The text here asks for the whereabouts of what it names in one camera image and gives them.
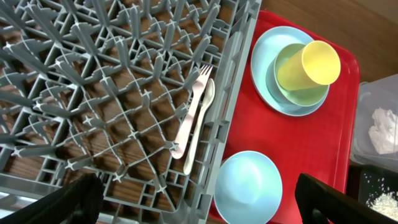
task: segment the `light blue plate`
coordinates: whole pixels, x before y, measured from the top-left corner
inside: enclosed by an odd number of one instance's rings
[[[306,107],[280,103],[272,97],[267,87],[267,71],[278,53],[289,44],[309,44],[312,41],[305,32],[289,26],[272,28],[257,40],[251,55],[252,80],[261,98],[276,111],[289,116],[305,116],[316,111],[325,101],[326,96],[319,103]]]
[[[230,224],[264,224],[282,200],[282,179],[275,164],[255,151],[228,158],[218,172],[214,201]]]

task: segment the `white spoon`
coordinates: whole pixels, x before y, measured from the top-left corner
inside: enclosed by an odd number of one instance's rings
[[[214,97],[216,96],[216,88],[214,84],[214,80],[211,78],[209,79],[206,87],[205,97],[203,99],[203,103],[200,108],[200,112],[198,115],[197,125],[195,126],[195,130],[193,131],[193,137],[191,140],[191,145],[188,150],[188,156],[184,163],[184,174],[188,175],[191,173],[193,161],[195,159],[195,153],[197,151],[198,140],[201,130],[201,124],[203,122],[203,118],[205,117],[205,113],[207,109],[212,104]]]

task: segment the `yellow plastic cup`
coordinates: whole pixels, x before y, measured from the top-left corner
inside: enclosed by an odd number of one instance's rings
[[[340,69],[340,58],[334,48],[316,40],[285,62],[279,68],[277,78],[286,90],[304,90],[334,83]]]

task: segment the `gray plastic dish rack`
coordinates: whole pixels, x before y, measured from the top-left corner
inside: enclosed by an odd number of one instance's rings
[[[95,172],[105,186],[100,222],[205,223],[260,5],[0,0],[0,201],[39,199],[72,181],[71,174]],[[190,97],[176,103],[174,96],[192,95],[204,64],[214,66],[216,96],[205,116],[207,139],[201,138],[196,169],[187,177],[174,168],[184,158],[170,156],[175,144],[165,129],[187,113]],[[147,88],[153,83],[156,91]],[[126,106],[123,96],[130,93],[138,103]],[[154,108],[161,102],[173,113]],[[98,111],[104,104],[119,112],[104,115]],[[137,115],[143,110],[149,117]],[[120,120],[129,132],[114,138]],[[156,137],[148,135],[153,130]],[[90,146],[93,133],[101,137]],[[144,141],[162,145],[149,150]],[[123,156],[122,146],[135,149],[132,157]],[[161,166],[156,157],[164,152]],[[105,155],[117,169],[104,168]],[[151,178],[131,171],[142,163]],[[123,194],[110,193],[115,189]]]

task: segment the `white tissue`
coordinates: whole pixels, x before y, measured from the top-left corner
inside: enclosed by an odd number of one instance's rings
[[[374,126],[369,129],[369,136],[379,154],[396,152],[398,146],[397,116],[391,110],[376,109],[372,114]]]

